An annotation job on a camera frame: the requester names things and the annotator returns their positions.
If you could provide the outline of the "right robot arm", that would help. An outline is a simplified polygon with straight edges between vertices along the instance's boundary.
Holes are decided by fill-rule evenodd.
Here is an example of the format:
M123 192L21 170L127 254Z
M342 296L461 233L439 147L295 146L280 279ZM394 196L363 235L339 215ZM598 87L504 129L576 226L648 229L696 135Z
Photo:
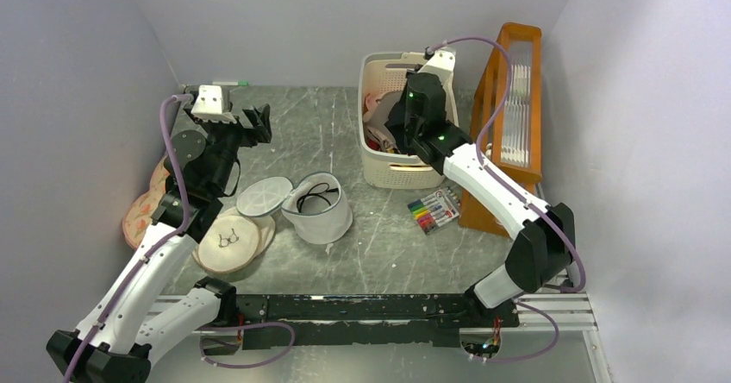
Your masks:
M403 144L436 172L460 185L502 224L513 244L504 263L468 290L465 315L485 326L505 301L535 292L578 261L571 210L550 205L486 158L472 138L446 118L447 94L428 72L407 76L395 109L404 113Z

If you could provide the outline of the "white mesh laundry bag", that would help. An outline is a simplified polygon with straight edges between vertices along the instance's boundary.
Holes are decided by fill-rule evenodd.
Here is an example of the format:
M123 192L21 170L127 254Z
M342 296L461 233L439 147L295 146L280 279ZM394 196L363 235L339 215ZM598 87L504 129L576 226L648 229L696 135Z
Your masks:
M238 195L236 209L245 217L279 211L300 238L314 245L339 240L353 224L344 188L328 172L311 173L296 184L284 176L259 180Z

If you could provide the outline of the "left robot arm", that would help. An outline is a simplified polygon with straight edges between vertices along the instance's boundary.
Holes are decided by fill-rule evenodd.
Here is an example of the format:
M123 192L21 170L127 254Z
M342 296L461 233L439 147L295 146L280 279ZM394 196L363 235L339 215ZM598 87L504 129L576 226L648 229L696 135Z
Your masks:
M48 340L47 352L66 382L143 382L153 364L193 331L241 322L234 286L210 277L152 320L147 312L221 210L239 150L271 141L271 108L202 113L184 95L167 98L172 104L181 104L200 130L173 135L162 127L166 191L142 243L88 316Z

